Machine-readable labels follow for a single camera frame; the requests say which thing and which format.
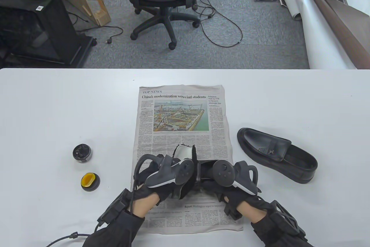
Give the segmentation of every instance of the black loafer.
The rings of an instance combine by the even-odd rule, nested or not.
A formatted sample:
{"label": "black loafer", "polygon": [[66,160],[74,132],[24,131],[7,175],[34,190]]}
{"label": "black loafer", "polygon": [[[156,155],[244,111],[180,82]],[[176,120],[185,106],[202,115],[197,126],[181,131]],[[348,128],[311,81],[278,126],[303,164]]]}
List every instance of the black loafer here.
{"label": "black loafer", "polygon": [[238,142],[255,162],[274,169],[298,183],[312,180],[317,160],[308,152],[292,145],[290,140],[251,128],[238,131]]}

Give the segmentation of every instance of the white tabletop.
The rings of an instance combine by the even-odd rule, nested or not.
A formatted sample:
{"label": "white tabletop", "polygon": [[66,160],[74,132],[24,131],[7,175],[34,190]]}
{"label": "white tabletop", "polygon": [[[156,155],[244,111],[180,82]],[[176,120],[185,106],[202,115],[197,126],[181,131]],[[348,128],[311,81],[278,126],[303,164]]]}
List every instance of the white tabletop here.
{"label": "white tabletop", "polygon": [[[234,161],[257,166],[261,196],[285,206],[311,244],[370,245],[370,71],[3,69],[1,246],[45,247],[74,231],[91,233],[130,186],[139,86],[170,84],[224,86]],[[314,179],[300,185],[253,162],[236,139],[243,127],[290,139],[313,154]],[[80,143],[93,151],[85,164],[72,156]],[[87,172],[101,178],[94,192],[81,189]],[[66,239],[55,247],[82,242]],[[145,234],[134,241],[173,245],[264,246],[247,222],[242,232]]]}

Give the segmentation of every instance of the floor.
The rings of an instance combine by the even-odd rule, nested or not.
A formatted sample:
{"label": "floor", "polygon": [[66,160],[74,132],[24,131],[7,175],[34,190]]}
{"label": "floor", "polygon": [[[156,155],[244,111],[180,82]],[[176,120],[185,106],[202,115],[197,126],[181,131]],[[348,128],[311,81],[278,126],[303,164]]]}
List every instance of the floor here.
{"label": "floor", "polygon": [[[85,62],[86,68],[188,68],[188,69],[308,69],[308,58],[301,21],[291,18],[287,8],[279,2],[254,0],[210,0],[217,10],[234,21],[243,31],[240,44],[231,48],[213,45],[202,32],[189,22],[173,23],[177,36],[175,50],[168,49],[170,39],[163,25],[140,33],[136,41],[130,39],[132,30],[150,16],[134,13],[128,0],[104,0],[112,22],[109,25],[124,29],[113,43],[104,43],[117,33],[111,28],[87,32],[97,38]],[[67,10],[78,13],[69,3]],[[93,26],[81,20],[76,29]],[[232,45],[240,40],[239,30],[216,15],[204,21],[206,34],[216,43]]]}

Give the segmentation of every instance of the black cabinet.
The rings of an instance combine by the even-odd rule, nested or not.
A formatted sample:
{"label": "black cabinet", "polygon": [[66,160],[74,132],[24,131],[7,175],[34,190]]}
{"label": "black cabinet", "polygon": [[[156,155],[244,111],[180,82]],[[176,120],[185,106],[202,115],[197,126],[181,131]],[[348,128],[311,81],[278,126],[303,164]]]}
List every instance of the black cabinet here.
{"label": "black cabinet", "polygon": [[62,0],[0,0],[0,41],[30,66],[80,67],[93,39],[77,35]]}

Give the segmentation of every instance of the black sleeve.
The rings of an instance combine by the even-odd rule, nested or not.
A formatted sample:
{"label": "black sleeve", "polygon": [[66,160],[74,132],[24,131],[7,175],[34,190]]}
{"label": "black sleeve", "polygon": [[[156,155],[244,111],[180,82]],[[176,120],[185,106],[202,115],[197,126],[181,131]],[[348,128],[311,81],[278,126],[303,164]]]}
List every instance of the black sleeve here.
{"label": "black sleeve", "polygon": [[268,215],[260,222],[251,223],[251,225],[266,247],[313,247],[300,237],[283,233]]}
{"label": "black sleeve", "polygon": [[91,234],[82,247],[128,247],[130,233],[132,241],[144,220],[145,218],[122,211],[113,223]]}

